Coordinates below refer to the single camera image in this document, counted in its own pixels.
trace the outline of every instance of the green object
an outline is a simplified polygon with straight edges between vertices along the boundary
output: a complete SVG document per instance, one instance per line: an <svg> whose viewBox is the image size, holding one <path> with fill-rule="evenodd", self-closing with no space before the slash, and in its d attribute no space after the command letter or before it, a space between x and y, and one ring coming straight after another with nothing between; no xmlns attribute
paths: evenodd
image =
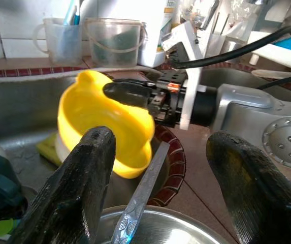
<svg viewBox="0 0 291 244"><path fill-rule="evenodd" d="M20 220L1 220L0 221L0 236L11 233L11 231L18 226Z"/></svg>

